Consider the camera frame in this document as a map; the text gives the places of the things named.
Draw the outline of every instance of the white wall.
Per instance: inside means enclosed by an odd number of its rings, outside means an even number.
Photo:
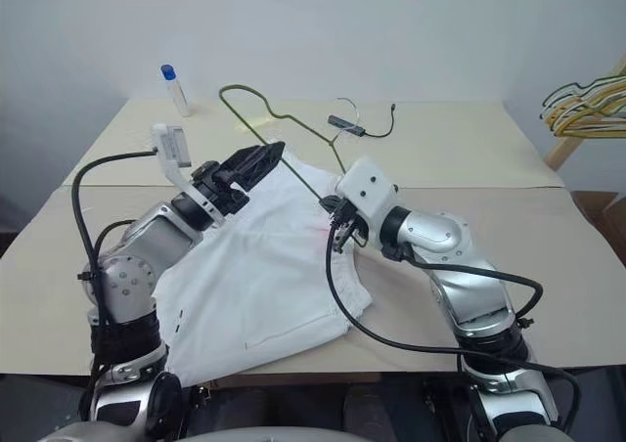
[[[626,52],[626,0],[0,0],[0,219],[20,227],[161,63],[213,97],[505,100],[545,153],[546,94]],[[571,188],[626,191],[625,144],[585,144]]]

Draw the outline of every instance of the blue bottle cap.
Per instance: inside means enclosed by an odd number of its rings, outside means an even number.
[[[176,78],[176,72],[174,72],[174,67],[170,64],[165,64],[160,67],[160,71],[163,73],[163,77],[165,80],[174,80]]]

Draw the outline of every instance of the white cloth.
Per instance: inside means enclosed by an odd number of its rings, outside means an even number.
[[[286,155],[322,196],[336,177]],[[325,274],[329,214],[282,164],[156,286],[167,369],[183,385],[234,374],[319,346],[347,332]],[[334,255],[333,277],[348,310],[372,298],[361,286],[351,245]]]

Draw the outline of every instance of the white bottle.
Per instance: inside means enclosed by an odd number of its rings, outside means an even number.
[[[180,112],[180,115],[183,117],[189,116],[191,114],[189,111],[189,105],[187,105],[185,94],[180,88],[180,83],[178,83],[178,79],[176,78],[174,67],[170,64],[165,64],[160,67],[160,71],[163,73],[163,77],[165,77],[167,90],[169,91],[169,95],[172,97],[172,100],[174,100],[174,105],[176,105],[178,112]]]

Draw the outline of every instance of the black cable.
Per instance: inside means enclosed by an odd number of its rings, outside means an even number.
[[[107,227],[105,227],[105,230],[103,230],[100,233],[100,235],[96,239],[96,242],[94,243],[94,250],[96,251],[96,257],[100,256],[102,243],[105,241],[105,238],[107,237],[107,235],[109,234],[111,230],[116,229],[117,227],[121,227],[122,225],[130,225],[133,222],[135,222],[135,220],[136,219],[118,220],[117,222],[113,222],[112,224],[109,224]]]
[[[576,380],[576,378],[568,374],[566,371],[563,371],[561,369],[557,369],[554,367],[544,366],[541,364],[535,364],[532,362],[522,362],[522,361],[517,361],[515,359],[507,359],[504,357],[487,354],[484,352],[472,351],[469,349],[461,349],[459,347],[419,346],[416,344],[405,344],[403,342],[394,341],[392,339],[388,339],[379,334],[376,334],[375,332],[371,331],[369,328],[362,325],[356,318],[354,318],[350,314],[350,312],[347,310],[347,308],[345,308],[345,305],[343,305],[343,302],[341,302],[341,299],[335,288],[335,282],[333,281],[333,270],[331,267],[331,259],[333,255],[333,242],[335,240],[336,228],[337,226],[334,221],[331,224],[331,230],[329,231],[329,238],[326,244],[326,279],[329,283],[331,295],[333,296],[333,299],[335,300],[337,307],[339,308],[341,313],[345,316],[345,318],[347,318],[347,320],[352,324],[352,326],[354,326],[354,328],[366,334],[367,336],[369,336],[371,339],[375,341],[378,341],[390,347],[403,349],[405,351],[424,352],[424,353],[430,353],[430,354],[452,354],[452,355],[480,357],[483,359],[491,359],[492,361],[497,362],[499,364],[504,364],[507,366],[517,366],[522,369],[538,371],[538,372],[542,372],[548,375],[553,375],[553,376],[558,376],[560,378],[563,378],[571,384],[572,389],[573,389],[571,407],[569,409],[569,413],[567,414],[567,418],[565,419],[561,427],[561,430],[563,430],[564,432],[566,433],[569,432],[574,422],[574,419],[576,418],[576,414],[578,413],[582,393],[580,390],[580,385],[578,384],[578,381]]]
[[[89,376],[89,383],[87,384],[87,388],[83,393],[80,404],[79,404],[79,413],[83,420],[87,420],[89,416],[89,404],[91,403],[91,396],[93,395],[93,391],[96,385],[96,381],[98,378],[106,371],[109,367],[109,363],[104,362],[101,356],[101,348],[102,348],[102,335],[104,334],[103,328],[106,322],[113,323],[111,314],[107,309],[104,297],[103,297],[103,288],[100,276],[100,268],[98,266],[98,254],[96,249],[91,243],[91,238],[89,237],[89,231],[87,230],[87,226],[85,225],[85,219],[82,216],[82,209],[80,207],[80,183],[84,176],[93,168],[98,165],[102,165],[104,163],[108,163],[110,161],[116,160],[124,160],[126,158],[136,158],[140,156],[152,156],[156,152],[134,152],[130,154],[120,154],[120,155],[110,155],[104,156],[102,158],[98,158],[90,163],[87,163],[85,166],[80,168],[74,179],[71,183],[71,209],[73,211],[74,220],[76,221],[76,226],[78,227],[78,233],[80,234],[80,239],[82,240],[83,247],[85,248],[85,253],[87,254],[87,259],[89,260],[89,282],[91,283],[91,287],[94,291],[94,296],[96,298],[97,308],[98,308],[98,327],[101,328],[101,332],[97,334],[97,340],[94,351],[94,360],[91,367],[91,374]]]
[[[370,134],[369,132],[365,132],[363,133],[364,136],[368,136],[368,137],[374,137],[376,139],[382,139],[383,137],[387,137],[389,134],[391,134],[391,131],[393,131],[393,125],[395,124],[395,116],[393,115],[393,113],[395,112],[395,103],[391,105],[391,125],[389,126],[389,130],[387,132],[385,132],[384,134]]]
[[[461,264],[423,263],[422,261],[415,259],[413,250],[409,246],[406,248],[404,259],[406,259],[411,265],[420,269],[431,271],[453,271],[457,273],[473,274],[476,276],[485,276],[487,278],[499,279],[500,281],[506,281],[508,283],[515,283],[532,288],[533,294],[530,299],[523,307],[521,307],[521,309],[519,309],[519,311],[517,311],[517,313],[515,313],[515,317],[517,319],[520,319],[530,312],[535,305],[539,303],[539,300],[541,300],[541,297],[544,294],[544,288],[541,284],[533,281],[532,279],[524,278],[523,276],[518,276],[516,274],[503,273],[490,269],[473,268],[471,266],[464,266]]]

